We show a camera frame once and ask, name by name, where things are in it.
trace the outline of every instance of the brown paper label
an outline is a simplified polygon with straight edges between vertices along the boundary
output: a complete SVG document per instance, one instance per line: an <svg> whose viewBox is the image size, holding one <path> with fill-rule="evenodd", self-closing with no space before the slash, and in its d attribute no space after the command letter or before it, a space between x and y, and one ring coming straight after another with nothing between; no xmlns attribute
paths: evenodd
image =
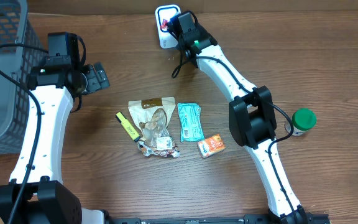
<svg viewBox="0 0 358 224"><path fill-rule="evenodd" d="M162 99L161 98L152 98L148 100L142 100L142 108L152 108L154 106L162 106Z"/></svg>

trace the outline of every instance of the teal pouch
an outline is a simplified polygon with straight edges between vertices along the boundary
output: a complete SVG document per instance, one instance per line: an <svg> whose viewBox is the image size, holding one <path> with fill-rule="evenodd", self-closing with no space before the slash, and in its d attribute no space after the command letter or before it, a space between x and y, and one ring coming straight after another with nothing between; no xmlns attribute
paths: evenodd
<svg viewBox="0 0 358 224"><path fill-rule="evenodd" d="M180 141L204 140L201 128L201 108L196 103L178 103L181 124Z"/></svg>

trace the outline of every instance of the yellow highlighter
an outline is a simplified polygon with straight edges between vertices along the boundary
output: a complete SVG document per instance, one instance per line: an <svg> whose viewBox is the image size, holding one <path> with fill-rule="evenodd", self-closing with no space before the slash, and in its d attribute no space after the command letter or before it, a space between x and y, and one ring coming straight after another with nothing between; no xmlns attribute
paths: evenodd
<svg viewBox="0 0 358 224"><path fill-rule="evenodd" d="M118 112L116 114L117 120L121 123L122 127L129 134L129 136L134 140L134 142L138 142L140 139L139 134L136 132L135 128L131 125L131 123L125 118L125 116Z"/></svg>

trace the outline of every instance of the basket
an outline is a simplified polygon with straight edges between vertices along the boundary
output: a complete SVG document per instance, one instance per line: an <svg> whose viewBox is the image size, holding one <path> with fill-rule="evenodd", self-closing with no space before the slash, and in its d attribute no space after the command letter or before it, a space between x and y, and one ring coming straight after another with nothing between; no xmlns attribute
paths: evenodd
<svg viewBox="0 0 358 224"><path fill-rule="evenodd" d="M0 44L22 43L42 47L27 20L25 0L0 0ZM20 83L45 55L33 49L0 49L0 69ZM29 115L29 97L0 76L0 154L19 153Z"/></svg>

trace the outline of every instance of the orange package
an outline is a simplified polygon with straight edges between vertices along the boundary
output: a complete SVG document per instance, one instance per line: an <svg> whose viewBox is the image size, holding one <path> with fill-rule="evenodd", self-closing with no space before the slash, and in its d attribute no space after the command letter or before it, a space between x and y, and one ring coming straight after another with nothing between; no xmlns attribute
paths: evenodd
<svg viewBox="0 0 358 224"><path fill-rule="evenodd" d="M200 149L201 156L207 158L213 154L222 151L225 146L223 140L219 134L215 134L205 140L198 142L198 148Z"/></svg>

